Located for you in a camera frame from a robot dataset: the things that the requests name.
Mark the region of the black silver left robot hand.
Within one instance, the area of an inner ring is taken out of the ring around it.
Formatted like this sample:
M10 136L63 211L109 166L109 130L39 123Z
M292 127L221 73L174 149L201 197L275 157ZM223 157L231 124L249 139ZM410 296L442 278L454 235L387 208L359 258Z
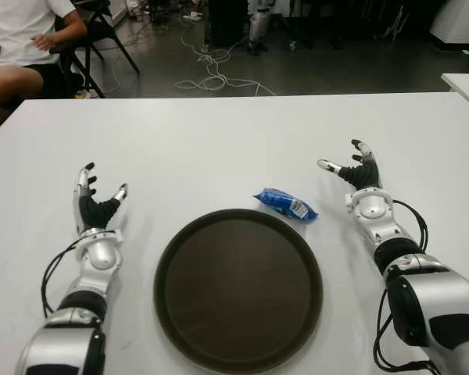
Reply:
M84 166L74 185L73 215L79 235L93 229L105 230L128 194L128 185L122 184L111 198L103 202L94 200L96 190L91 188L91 184L97 181L97 177L91 175L94 167L93 162Z

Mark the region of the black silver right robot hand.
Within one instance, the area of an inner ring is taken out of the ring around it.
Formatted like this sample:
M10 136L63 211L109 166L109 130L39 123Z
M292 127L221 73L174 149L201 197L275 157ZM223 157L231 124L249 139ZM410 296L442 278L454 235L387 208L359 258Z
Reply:
M317 165L352 185L357 191L364 188L381 188L381 178L378 164L371 148L358 139L352 139L351 144L360 153L352 155L357 166L340 166L326 159L319 159Z

